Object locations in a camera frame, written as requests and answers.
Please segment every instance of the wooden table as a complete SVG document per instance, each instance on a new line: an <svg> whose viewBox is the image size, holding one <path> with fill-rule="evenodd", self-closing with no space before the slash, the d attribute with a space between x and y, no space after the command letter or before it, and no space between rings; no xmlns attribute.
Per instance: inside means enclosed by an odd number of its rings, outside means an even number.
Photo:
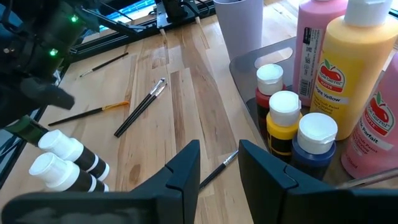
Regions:
<svg viewBox="0 0 398 224"><path fill-rule="evenodd" d="M267 0L263 45L295 36L298 0ZM97 72L78 76L123 52L122 60ZM274 63L288 57L283 50L262 58ZM201 179L236 150L240 139L265 147L228 69L229 59L217 17L149 37L70 66L60 87L76 97L70 110L49 106L40 123L47 125L103 105L130 101L130 106L90 116L58 128L79 139L111 167L105 182L111 191L130 191L155 174L192 139L201 144ZM153 85L162 77L167 89L123 134L113 136ZM27 145L0 190L0 208L27 192L45 191L28 174L42 153ZM232 163L198 199L195 223L252 223L240 181Z"/></svg>

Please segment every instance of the pink paint bottle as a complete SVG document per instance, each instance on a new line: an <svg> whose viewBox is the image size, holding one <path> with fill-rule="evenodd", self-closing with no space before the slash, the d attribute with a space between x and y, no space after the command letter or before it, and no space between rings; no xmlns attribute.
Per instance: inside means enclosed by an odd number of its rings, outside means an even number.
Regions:
<svg viewBox="0 0 398 224"><path fill-rule="evenodd" d="M398 167L398 54L392 58L341 155L354 178Z"/></svg>
<svg viewBox="0 0 398 224"><path fill-rule="evenodd" d="M326 26L346 12L348 0L305 0L298 8L293 91L304 106L311 105L313 84Z"/></svg>

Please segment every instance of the barcode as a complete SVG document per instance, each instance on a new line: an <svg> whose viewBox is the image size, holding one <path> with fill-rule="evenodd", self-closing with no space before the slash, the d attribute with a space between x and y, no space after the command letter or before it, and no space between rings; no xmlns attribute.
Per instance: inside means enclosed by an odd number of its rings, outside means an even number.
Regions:
<svg viewBox="0 0 398 224"><path fill-rule="evenodd" d="M300 80L300 95L308 96L308 86L309 82L307 80Z"/></svg>

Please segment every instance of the white bottle with black stripes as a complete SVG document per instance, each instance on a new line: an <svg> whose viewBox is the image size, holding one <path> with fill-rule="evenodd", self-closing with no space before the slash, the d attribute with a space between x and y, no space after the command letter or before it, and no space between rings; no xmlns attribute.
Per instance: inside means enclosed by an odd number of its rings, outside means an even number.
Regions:
<svg viewBox="0 0 398 224"><path fill-rule="evenodd" d="M60 130L45 133L39 141L39 148L52 152L65 161L72 161L80 169L103 181L109 174L109 165L91 152L80 141L64 135Z"/></svg>
<svg viewBox="0 0 398 224"><path fill-rule="evenodd" d="M42 179L54 191L108 192L109 187L71 161L64 161L54 153L40 155L29 174Z"/></svg>

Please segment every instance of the black paintbrush handle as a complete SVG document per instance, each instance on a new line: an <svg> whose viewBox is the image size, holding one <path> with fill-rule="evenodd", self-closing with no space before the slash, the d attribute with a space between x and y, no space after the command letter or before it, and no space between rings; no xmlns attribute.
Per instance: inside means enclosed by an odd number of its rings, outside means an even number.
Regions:
<svg viewBox="0 0 398 224"><path fill-rule="evenodd" d="M101 65L98 65L97 67L93 68L92 70L93 70L93 72L95 72L96 70L98 70L98 69L100 69L100 68L102 68L102 67L104 67L104 66L107 66L107 65L109 65L110 63L112 63L112 62L116 61L117 59L119 59L119 58L121 58L121 57L124 57L124 56L126 56L126 55L128 55L128 54L129 54L129 52L126 52L126 53L124 53L124 54L122 54L122 55L120 55L120 56L117 56L117 57L114 58L114 59L108 60L107 62L102 63Z"/></svg>
<svg viewBox="0 0 398 224"><path fill-rule="evenodd" d="M216 178L224 169L226 165L222 163L215 169L202 183L199 185L199 192L204 189L214 178Z"/></svg>
<svg viewBox="0 0 398 224"><path fill-rule="evenodd" d="M126 127L122 129L122 131L118 134L115 134L116 137L120 137L126 130L127 128L130 127L130 125L135 122L135 120L148 108L148 106L156 99L156 96L153 95L149 100L142 106L142 108L136 113L136 115L128 122L126 123Z"/></svg>
<svg viewBox="0 0 398 224"><path fill-rule="evenodd" d="M62 123L66 123L68 121L73 121L73 120L76 120L76 119L85 118L87 116L99 113L101 111L102 111L102 108L97 108L97 109L93 109L93 110L90 110L90 111L86 111L84 113L81 113L81 114L78 114L78 115L74 115L74 116L71 116L69 118L65 118L65 119L62 119L62 120L59 120L59 121L56 121L56 122L52 122L51 124L49 124L49 126L54 126L56 124L62 124Z"/></svg>
<svg viewBox="0 0 398 224"><path fill-rule="evenodd" d="M142 108L142 106L144 106L144 104L149 100L149 98L152 95L148 93L147 96L145 96L145 98L141 101L141 103L138 104L138 106L136 107L136 109L134 109L134 111L129 115L129 117L123 122L122 125L120 125L120 127L118 128L118 130L116 130L116 132L114 133L115 136L119 135L119 133L126 127L126 125L134 118L134 116L136 115L136 113Z"/></svg>

